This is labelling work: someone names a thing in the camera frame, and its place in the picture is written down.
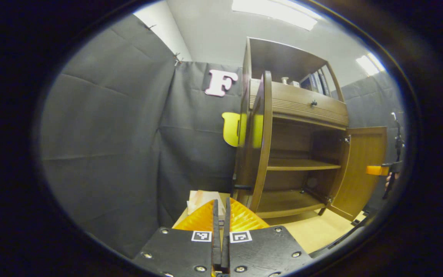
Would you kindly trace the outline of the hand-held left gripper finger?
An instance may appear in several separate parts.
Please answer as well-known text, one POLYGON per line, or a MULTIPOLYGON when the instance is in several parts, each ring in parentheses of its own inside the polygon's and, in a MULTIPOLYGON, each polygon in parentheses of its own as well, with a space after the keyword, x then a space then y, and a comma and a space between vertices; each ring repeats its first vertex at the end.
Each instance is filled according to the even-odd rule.
POLYGON ((237 200, 226 200, 221 267, 231 277, 285 277, 311 263, 285 226, 268 225, 237 200))
POLYGON ((173 228, 160 227, 133 259, 157 277, 211 277, 221 260, 218 200, 173 228))

